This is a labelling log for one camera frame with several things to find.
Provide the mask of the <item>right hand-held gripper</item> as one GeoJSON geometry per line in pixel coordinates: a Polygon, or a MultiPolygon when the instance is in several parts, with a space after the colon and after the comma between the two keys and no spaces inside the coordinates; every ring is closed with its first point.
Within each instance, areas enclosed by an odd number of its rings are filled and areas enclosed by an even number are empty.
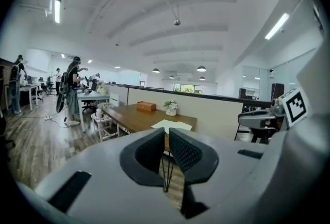
{"type": "MultiPolygon", "coordinates": [[[[284,117],[289,129],[308,116],[305,100],[305,93],[301,88],[292,88],[274,100],[270,112],[276,117],[284,117]]],[[[270,120],[270,112],[255,110],[241,113],[238,115],[238,123],[249,128],[265,128],[266,121],[270,120]]]]}

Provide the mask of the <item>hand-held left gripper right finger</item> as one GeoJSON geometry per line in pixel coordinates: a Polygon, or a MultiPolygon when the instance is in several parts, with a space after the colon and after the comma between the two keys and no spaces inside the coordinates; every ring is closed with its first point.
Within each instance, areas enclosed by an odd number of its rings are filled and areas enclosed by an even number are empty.
{"type": "Polygon", "coordinates": [[[219,156],[214,148],[187,133],[186,130],[169,128],[170,152],[186,184],[207,182],[219,164],[219,156]]]}

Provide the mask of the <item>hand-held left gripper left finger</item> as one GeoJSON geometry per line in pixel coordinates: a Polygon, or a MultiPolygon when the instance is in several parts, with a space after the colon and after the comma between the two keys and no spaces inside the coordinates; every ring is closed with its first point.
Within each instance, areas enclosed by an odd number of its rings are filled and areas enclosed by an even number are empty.
{"type": "Polygon", "coordinates": [[[137,184],[163,187],[159,167],[165,149],[164,128],[155,129],[128,144],[120,153],[122,170],[137,184]]]}

